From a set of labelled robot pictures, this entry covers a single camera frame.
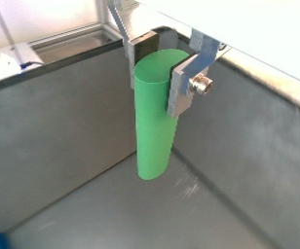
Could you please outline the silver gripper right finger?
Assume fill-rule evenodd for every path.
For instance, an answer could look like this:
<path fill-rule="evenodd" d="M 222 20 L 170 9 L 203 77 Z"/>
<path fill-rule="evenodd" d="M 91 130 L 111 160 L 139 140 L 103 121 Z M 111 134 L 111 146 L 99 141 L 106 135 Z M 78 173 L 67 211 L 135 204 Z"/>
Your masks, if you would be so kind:
<path fill-rule="evenodd" d="M 177 118 L 190 107 L 195 93 L 205 95 L 213 85 L 207 78 L 210 65 L 230 46 L 198 30 L 191 30 L 189 48 L 193 54 L 172 68 L 167 114 Z"/>

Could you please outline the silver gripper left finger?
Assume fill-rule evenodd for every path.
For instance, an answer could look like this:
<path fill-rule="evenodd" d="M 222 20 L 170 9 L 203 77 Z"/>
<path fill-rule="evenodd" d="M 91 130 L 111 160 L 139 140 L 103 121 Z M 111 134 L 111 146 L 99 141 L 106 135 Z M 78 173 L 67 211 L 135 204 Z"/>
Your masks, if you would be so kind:
<path fill-rule="evenodd" d="M 135 0 L 107 0 L 107 7 L 123 37 L 124 55 L 128 61 L 130 87 L 134 88 L 136 62 L 159 48 L 159 34 L 138 27 L 135 18 L 139 3 Z"/>

